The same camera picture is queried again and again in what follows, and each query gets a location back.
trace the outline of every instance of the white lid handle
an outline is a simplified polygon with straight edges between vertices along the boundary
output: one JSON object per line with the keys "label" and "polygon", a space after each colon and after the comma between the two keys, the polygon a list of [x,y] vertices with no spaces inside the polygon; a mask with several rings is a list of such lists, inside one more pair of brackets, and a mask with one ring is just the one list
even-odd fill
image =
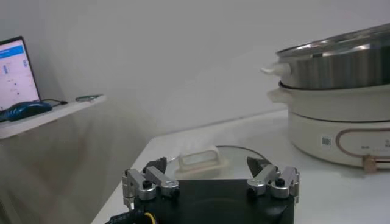
{"label": "white lid handle", "polygon": [[215,166],[221,163],[218,151],[206,150],[179,157],[180,170],[196,170],[204,167]]}
{"label": "white lid handle", "polygon": [[290,65],[287,63],[274,63],[266,68],[260,69],[264,74],[267,75],[276,75],[276,76],[283,76],[283,75],[290,75],[291,74],[291,68]]}

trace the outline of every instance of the blue computer mouse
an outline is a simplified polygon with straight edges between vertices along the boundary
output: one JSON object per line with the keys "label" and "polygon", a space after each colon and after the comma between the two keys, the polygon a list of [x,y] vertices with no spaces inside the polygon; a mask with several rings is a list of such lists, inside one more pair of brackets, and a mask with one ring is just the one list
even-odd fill
{"label": "blue computer mouse", "polygon": [[29,101],[12,105],[2,113],[2,117],[8,121],[17,121],[26,117],[51,111],[53,107],[45,102]]}

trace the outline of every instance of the lid handle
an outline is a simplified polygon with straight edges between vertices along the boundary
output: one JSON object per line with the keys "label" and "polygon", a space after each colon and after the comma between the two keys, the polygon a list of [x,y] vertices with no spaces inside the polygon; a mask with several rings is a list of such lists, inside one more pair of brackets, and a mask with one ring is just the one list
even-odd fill
{"label": "lid handle", "polygon": [[268,67],[260,69],[264,74],[267,75],[276,75],[276,76],[283,76],[283,75],[290,75],[291,74],[291,67],[288,63],[274,63]]}

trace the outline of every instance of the yellow wire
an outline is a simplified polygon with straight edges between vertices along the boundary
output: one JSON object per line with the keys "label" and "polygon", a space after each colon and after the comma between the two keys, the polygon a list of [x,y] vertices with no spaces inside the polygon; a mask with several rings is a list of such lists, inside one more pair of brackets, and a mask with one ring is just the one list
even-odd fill
{"label": "yellow wire", "polygon": [[144,215],[148,216],[152,220],[152,224],[156,224],[156,220],[151,213],[145,212]]}

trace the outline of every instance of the laptop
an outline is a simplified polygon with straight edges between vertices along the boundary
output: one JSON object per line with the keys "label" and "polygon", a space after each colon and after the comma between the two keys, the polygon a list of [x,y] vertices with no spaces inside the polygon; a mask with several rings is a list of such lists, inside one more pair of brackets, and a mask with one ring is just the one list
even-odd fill
{"label": "laptop", "polygon": [[23,37],[0,42],[0,111],[40,100]]}

